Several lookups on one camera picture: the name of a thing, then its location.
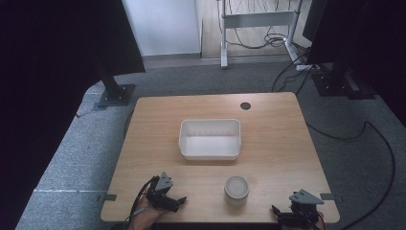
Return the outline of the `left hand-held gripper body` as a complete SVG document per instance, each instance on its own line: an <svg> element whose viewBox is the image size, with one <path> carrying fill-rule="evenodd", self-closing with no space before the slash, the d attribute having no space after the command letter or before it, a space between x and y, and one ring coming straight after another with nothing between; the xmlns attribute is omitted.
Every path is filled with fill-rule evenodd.
<svg viewBox="0 0 406 230"><path fill-rule="evenodd" d="M147 190L147 199L153 208L169 211L170 207L179 206L178 200L167 196L172 186L173 183L165 172L152 178Z"/></svg>

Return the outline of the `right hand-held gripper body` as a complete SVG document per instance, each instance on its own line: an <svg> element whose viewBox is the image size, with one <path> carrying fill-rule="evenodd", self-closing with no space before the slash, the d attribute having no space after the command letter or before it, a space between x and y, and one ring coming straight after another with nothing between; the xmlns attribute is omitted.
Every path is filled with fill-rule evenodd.
<svg viewBox="0 0 406 230"><path fill-rule="evenodd" d="M291 201L291 213L281 212L278 219L284 219L289 227L319 230L316 226L318 221L317 206L323 205L324 202L304 189L294 192L289 200Z"/></svg>

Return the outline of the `person's left hand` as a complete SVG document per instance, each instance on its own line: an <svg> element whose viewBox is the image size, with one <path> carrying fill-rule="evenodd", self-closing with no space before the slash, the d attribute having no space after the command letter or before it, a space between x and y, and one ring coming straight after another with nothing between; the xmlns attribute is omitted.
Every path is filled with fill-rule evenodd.
<svg viewBox="0 0 406 230"><path fill-rule="evenodd" d="M143 195L139 200L134 213L130 217L130 223L127 230L147 230L165 213L165 210L153 208L148 199Z"/></svg>

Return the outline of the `round grey lidded tin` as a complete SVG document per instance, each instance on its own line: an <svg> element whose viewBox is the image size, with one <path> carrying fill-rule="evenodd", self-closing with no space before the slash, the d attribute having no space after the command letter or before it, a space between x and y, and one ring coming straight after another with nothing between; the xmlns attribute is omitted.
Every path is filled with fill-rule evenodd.
<svg viewBox="0 0 406 230"><path fill-rule="evenodd" d="M243 200L249 195L249 184L241 176L232 176L224 185L225 195L234 200Z"/></svg>

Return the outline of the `white plastic bin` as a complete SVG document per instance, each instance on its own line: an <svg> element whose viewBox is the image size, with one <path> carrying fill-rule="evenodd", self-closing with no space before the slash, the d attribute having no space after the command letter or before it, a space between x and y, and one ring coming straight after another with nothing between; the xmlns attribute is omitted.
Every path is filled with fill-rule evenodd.
<svg viewBox="0 0 406 230"><path fill-rule="evenodd" d="M236 119L185 120L178 146L187 160L236 160L241 147L240 122Z"/></svg>

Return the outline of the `black metal stand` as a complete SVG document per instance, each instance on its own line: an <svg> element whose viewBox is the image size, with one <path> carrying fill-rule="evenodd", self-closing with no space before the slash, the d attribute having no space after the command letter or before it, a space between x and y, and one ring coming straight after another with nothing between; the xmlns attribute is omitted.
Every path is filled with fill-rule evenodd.
<svg viewBox="0 0 406 230"><path fill-rule="evenodd" d="M348 97L350 100L372 100L376 91L351 69L333 64L329 70L320 64L321 72L311 76L321 97Z"/></svg>
<svg viewBox="0 0 406 230"><path fill-rule="evenodd" d="M127 106L136 88L135 84L118 84L112 76L109 76L102 64L96 60L95 67L104 91L101 95L97 107Z"/></svg>

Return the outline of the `white power strip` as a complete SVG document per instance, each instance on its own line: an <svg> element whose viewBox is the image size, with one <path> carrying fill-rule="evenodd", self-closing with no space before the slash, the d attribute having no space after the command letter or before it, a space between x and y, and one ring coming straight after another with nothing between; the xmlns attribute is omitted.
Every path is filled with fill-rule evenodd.
<svg viewBox="0 0 406 230"><path fill-rule="evenodd" d="M296 65L296 71L303 72L303 71L310 71L310 70L320 70L320 66L317 64L299 64Z"/></svg>

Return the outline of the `black curtain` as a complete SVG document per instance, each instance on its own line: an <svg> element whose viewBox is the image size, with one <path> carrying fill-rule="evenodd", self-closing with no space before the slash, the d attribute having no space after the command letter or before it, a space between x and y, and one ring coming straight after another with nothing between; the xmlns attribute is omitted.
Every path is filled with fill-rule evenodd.
<svg viewBox="0 0 406 230"><path fill-rule="evenodd" d="M351 69L406 127L406 0L312 0L308 64Z"/></svg>
<svg viewBox="0 0 406 230"><path fill-rule="evenodd" d="M86 90L143 71L124 0L0 0L0 230L14 230Z"/></svg>

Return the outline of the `white desk frame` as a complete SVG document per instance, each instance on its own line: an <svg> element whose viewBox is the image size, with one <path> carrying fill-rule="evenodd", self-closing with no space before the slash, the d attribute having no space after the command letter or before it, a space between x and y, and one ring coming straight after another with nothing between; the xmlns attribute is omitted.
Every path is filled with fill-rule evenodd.
<svg viewBox="0 0 406 230"><path fill-rule="evenodd" d="M221 29L220 66L228 68L227 31L236 28L256 28L267 26L287 26L288 35L284 39L284 47L295 65L300 65L300 58L293 48L293 37L300 18L303 0L297 0L292 11L254 12L246 14L228 14L226 0L219 0L219 23Z"/></svg>

